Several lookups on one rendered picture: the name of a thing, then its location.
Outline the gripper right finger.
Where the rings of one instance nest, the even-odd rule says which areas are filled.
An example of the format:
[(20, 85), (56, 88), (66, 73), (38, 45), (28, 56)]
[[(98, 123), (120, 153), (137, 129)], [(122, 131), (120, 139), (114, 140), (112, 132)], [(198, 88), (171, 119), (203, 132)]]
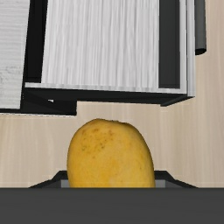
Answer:
[(194, 188), (194, 185), (175, 179), (168, 171), (154, 171), (154, 173), (156, 188)]

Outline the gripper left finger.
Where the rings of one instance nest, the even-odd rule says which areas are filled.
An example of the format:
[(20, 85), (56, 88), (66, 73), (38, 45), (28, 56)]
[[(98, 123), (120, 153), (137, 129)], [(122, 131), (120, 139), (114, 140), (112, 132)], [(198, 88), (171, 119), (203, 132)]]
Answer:
[(31, 188), (68, 188), (68, 177), (66, 171), (58, 171), (52, 179), (32, 185)]

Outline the yellow mango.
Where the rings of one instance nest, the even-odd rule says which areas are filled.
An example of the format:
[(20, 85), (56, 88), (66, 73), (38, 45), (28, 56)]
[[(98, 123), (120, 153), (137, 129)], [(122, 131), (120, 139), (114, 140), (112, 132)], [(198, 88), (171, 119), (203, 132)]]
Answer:
[(151, 188), (150, 149), (125, 122), (94, 119), (79, 128), (68, 148), (66, 170), (74, 188)]

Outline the cabinet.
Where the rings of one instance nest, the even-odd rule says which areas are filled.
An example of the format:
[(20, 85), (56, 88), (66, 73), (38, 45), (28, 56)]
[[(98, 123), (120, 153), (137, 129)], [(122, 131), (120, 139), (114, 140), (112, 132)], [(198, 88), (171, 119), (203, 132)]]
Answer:
[(0, 114), (75, 116), (73, 0), (0, 0)]

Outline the open white cabinet drawer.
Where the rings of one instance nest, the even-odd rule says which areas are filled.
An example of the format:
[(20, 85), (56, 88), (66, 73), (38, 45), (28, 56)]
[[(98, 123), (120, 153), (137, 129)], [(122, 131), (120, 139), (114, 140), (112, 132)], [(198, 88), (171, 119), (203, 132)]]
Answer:
[(23, 105), (166, 107), (195, 96), (206, 49), (205, 0), (30, 0)]

